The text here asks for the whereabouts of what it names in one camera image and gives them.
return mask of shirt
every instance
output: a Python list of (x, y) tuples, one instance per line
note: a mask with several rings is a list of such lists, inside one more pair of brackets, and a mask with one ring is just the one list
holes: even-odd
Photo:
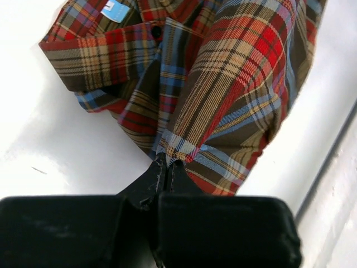
[(107, 1), (69, 0), (41, 41), (63, 83), (150, 157), (234, 195), (306, 79), (326, 0), (120, 0), (121, 22)]

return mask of folded fabric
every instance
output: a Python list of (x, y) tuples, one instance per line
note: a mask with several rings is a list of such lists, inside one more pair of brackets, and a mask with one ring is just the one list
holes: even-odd
[(325, 1), (69, 0), (40, 46), (84, 109), (233, 195), (306, 79)]

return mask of blue tag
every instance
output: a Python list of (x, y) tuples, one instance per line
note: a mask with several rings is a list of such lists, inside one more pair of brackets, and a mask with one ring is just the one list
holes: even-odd
[(116, 0), (109, 0), (102, 10), (102, 14), (108, 19), (121, 23), (129, 12), (129, 7), (120, 4)]

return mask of shirt button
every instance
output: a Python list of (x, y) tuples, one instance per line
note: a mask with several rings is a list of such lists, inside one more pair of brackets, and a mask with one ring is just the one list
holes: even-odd
[(156, 39), (161, 36), (161, 28), (159, 26), (154, 26), (151, 29), (151, 35)]

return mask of garment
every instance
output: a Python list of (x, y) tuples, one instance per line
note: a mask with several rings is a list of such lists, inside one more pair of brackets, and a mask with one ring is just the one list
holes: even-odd
[(40, 46), (80, 105), (205, 192), (233, 195), (312, 64), (325, 0), (70, 0)]

